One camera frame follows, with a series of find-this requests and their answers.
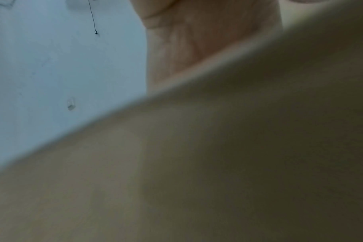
white wall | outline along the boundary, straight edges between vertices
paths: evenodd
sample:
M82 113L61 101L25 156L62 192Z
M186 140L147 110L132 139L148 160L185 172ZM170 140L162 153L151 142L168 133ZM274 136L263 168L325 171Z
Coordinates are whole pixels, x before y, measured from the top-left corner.
M128 0L91 5L99 35L87 0L0 9L0 164L145 94L145 33Z

blurry skin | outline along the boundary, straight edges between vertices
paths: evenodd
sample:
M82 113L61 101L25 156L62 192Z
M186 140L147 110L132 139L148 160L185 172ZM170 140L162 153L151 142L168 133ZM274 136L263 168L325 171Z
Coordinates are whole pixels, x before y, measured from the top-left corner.
M154 90L224 48L280 25L277 0L131 0L147 28Z

light blue wall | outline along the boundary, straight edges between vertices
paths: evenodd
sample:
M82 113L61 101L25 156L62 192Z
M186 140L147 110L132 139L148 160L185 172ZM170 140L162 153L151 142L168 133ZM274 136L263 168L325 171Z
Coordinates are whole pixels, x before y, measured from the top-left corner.
M99 35L88 0L0 9L0 164L145 94L145 32L128 0L91 5Z

hand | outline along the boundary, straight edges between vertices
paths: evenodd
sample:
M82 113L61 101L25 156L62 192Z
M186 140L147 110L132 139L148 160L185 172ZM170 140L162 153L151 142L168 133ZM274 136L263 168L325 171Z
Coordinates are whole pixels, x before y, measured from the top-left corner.
M131 0L147 28L148 88L280 24L277 0Z

skin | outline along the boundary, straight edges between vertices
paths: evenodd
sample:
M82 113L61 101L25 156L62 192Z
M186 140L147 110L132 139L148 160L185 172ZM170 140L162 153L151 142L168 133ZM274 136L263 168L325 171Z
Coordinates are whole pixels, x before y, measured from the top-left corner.
M280 25L277 0L131 0L147 31L149 91L213 54Z

